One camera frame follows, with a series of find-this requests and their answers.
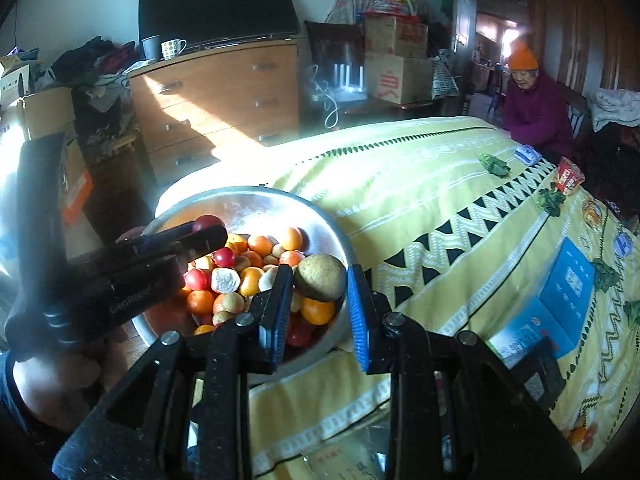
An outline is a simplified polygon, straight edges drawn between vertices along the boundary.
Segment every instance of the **patterned tablecloth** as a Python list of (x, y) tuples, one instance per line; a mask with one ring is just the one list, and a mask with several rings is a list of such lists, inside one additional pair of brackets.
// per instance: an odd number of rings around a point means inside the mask
[[(532, 196), (548, 186), (554, 167), (542, 160), (526, 168), (513, 156), (516, 146), (474, 118), (361, 126), (265, 149), (260, 166), (220, 163), (194, 173), (165, 193), (158, 214), (213, 187), (267, 184), (296, 193), (334, 216), (373, 289), (394, 309), (435, 332), (469, 328), (483, 338), (513, 317), (571, 238), (588, 259), (601, 257), (623, 277), (608, 293), (593, 293), (581, 341), (559, 361), (567, 383), (550, 417), (560, 429), (572, 428), (580, 414), (598, 425), (590, 450), (575, 447), (586, 467), (640, 391), (640, 335), (623, 313), (625, 301), (640, 299), (640, 244), (634, 238), (632, 253), (617, 257), (613, 241), (624, 228), (611, 214), (602, 229), (588, 227), (583, 190), (567, 199), (559, 218), (541, 211)], [(506, 160), (511, 173), (487, 173), (481, 153)], [(360, 373), (342, 350), (254, 388), (254, 474), (309, 478), (301, 453), (388, 398), (388, 376)]]

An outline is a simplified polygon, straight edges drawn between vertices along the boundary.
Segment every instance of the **television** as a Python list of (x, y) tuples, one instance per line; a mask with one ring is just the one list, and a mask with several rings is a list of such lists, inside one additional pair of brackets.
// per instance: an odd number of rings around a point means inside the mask
[(187, 49), (292, 38), (300, 22), (291, 0), (138, 0), (140, 41), (186, 40)]

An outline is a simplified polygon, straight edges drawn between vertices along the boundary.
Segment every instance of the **purple sweater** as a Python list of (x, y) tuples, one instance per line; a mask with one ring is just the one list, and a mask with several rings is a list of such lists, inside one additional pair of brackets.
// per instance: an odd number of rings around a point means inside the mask
[(509, 80), (502, 118), (511, 139), (539, 151), (554, 150), (572, 156), (574, 138), (566, 104), (556, 82), (542, 70), (533, 88), (527, 91)]

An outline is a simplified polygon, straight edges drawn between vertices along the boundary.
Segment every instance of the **blue box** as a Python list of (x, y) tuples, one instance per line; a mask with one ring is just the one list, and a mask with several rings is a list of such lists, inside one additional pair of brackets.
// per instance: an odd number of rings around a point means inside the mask
[(543, 337), (553, 344), (556, 359), (580, 341), (595, 271), (580, 250), (565, 238), (540, 295), (527, 303), (489, 346), (507, 367), (516, 364)]

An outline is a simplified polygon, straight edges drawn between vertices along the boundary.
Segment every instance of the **metal bowl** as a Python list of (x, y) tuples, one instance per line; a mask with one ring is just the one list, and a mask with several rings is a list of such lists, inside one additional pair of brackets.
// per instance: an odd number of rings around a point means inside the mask
[[(306, 254), (332, 254), (345, 267), (354, 262), (350, 242), (329, 215), (296, 195), (269, 187), (223, 187), (194, 195), (162, 213), (147, 226), (143, 234), (164, 231), (204, 214), (220, 217), (230, 233), (277, 235), (283, 227), (299, 227), (305, 234)], [(175, 301), (166, 301), (150, 308), (135, 317), (133, 324), (147, 345), (151, 345), (167, 330), (191, 335), (196, 328), (191, 315)], [(349, 329), (345, 296), (335, 322), (311, 348), (284, 362), (276, 374), (255, 376), (250, 378), (250, 382), (276, 381), (299, 372), (334, 348)]]

